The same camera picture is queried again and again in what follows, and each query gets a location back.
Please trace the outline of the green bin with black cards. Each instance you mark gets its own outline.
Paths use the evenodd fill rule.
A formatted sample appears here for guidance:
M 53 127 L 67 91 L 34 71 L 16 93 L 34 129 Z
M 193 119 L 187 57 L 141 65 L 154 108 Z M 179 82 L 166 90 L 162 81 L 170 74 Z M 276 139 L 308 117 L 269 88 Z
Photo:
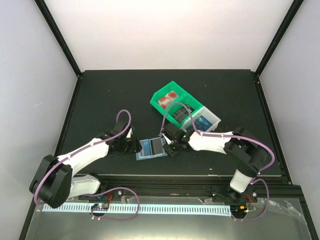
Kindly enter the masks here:
M 194 114 L 204 105 L 200 103 L 189 93 L 184 93 L 173 101 L 177 104 L 170 104 L 169 110 L 166 112 L 166 120 L 176 125 L 178 128 L 182 127 L 186 120 L 190 118 L 188 111 Z

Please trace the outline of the blue card holder wallet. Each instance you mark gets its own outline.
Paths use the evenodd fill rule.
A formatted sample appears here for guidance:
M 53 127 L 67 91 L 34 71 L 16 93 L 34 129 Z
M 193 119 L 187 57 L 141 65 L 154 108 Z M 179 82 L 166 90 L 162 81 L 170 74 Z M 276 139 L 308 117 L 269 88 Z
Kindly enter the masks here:
M 164 150 L 166 140 L 163 137 L 144 139 L 139 141 L 141 151 L 136 153 L 136 160 L 148 160 L 153 158 L 165 157 L 168 154 Z

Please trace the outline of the white bin with blue cards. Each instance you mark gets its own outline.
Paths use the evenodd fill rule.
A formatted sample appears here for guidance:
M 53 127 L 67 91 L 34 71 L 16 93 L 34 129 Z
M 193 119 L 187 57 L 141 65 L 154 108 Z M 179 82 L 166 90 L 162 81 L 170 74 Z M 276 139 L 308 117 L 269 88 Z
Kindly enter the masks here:
M 192 113 L 192 118 L 196 129 L 202 132 L 214 131 L 221 122 L 221 119 L 205 106 L 194 111 Z

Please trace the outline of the green bin with red cards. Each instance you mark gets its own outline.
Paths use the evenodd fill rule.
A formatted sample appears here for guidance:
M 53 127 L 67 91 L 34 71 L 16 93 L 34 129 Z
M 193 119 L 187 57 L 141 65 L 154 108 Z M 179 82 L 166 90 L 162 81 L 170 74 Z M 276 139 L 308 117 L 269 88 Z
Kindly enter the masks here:
M 165 114 L 167 106 L 187 95 L 187 91 L 178 85 L 175 81 L 171 81 L 161 89 L 157 90 L 149 103 L 161 114 Z

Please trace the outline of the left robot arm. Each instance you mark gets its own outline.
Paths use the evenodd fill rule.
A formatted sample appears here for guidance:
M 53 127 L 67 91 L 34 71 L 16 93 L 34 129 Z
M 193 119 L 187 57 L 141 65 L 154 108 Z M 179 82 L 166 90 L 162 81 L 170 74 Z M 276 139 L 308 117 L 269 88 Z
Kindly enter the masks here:
M 135 154 L 141 149 L 134 127 L 118 121 L 113 129 L 98 134 L 74 151 L 60 156 L 45 156 L 30 183 L 29 191 L 36 204 L 44 202 L 54 209 L 66 200 L 81 195 L 92 195 L 101 200 L 107 195 L 108 188 L 101 183 L 98 175 L 90 173 L 76 176 L 77 173 L 108 155 Z

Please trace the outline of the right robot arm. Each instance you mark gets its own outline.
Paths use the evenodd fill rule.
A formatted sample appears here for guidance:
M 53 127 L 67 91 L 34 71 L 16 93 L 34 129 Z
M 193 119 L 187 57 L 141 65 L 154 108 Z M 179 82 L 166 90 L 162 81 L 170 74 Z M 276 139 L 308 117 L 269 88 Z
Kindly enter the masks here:
M 188 131 L 169 123 L 160 130 L 165 152 L 173 157 L 180 151 L 209 151 L 229 156 L 236 165 L 227 189 L 228 198 L 240 201 L 248 185 L 276 160 L 274 152 L 240 127 L 230 132 L 203 132 L 192 128 Z

